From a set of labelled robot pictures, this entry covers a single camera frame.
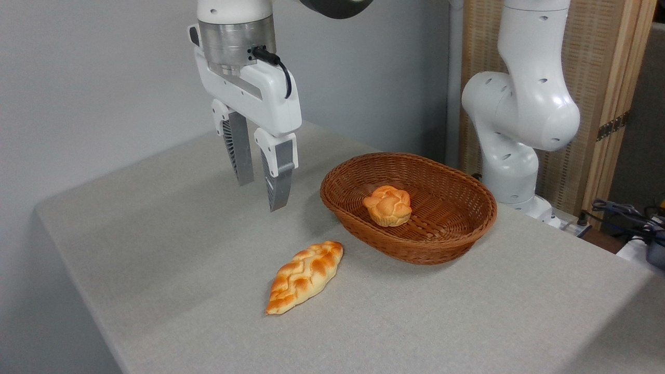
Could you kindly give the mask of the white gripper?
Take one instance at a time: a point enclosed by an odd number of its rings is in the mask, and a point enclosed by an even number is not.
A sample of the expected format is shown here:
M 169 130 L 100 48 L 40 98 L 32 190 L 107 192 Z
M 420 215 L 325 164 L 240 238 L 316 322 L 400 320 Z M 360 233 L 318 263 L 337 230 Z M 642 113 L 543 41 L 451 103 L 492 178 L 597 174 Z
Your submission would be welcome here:
M 299 166 L 295 132 L 302 125 L 295 78 L 256 59 L 254 50 L 276 53 L 272 23 L 195 23 L 188 36 L 239 185 L 254 181 L 247 119 L 260 128 L 254 138 L 261 151 L 270 211 L 289 201 L 292 173 Z

